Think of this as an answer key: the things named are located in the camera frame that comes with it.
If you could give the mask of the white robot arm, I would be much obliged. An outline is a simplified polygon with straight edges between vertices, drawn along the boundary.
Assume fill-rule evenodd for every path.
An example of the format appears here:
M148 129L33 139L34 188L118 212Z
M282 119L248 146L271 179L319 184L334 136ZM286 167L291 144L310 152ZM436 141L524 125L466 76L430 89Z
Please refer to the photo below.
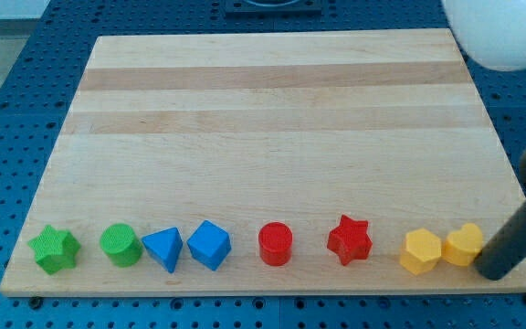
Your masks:
M487 69L526 69L526 0L443 0L451 30Z

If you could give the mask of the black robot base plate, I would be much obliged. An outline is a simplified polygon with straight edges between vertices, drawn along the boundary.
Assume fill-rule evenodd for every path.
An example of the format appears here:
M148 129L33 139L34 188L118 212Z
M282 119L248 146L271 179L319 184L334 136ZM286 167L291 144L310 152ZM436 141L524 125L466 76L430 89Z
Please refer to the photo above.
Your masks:
M227 16L318 14L323 0L223 0Z

